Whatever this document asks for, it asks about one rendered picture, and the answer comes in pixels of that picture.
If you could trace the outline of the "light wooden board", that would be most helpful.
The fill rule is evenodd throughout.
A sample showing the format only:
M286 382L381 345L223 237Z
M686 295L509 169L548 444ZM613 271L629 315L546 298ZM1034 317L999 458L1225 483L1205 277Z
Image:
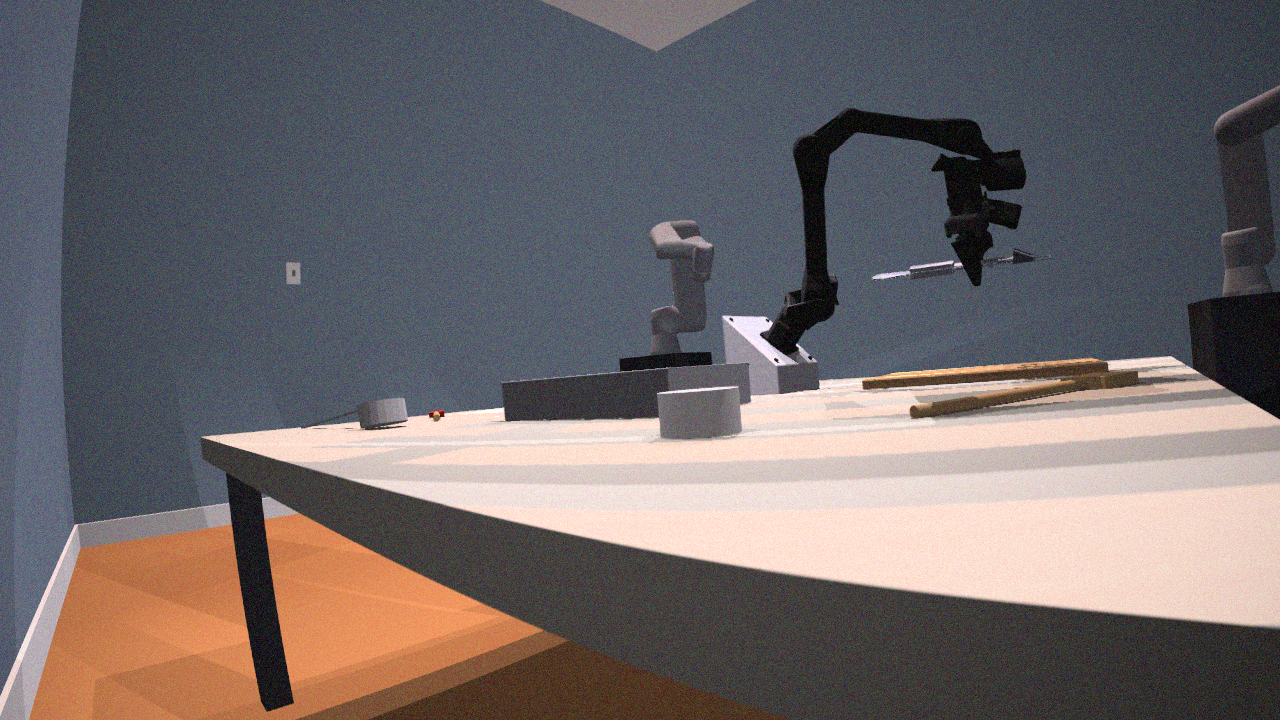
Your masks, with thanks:
M861 380L863 389L905 386L938 386L987 380L1018 380L1108 372L1108 363L1094 357L991 366L966 366L927 372L901 372Z

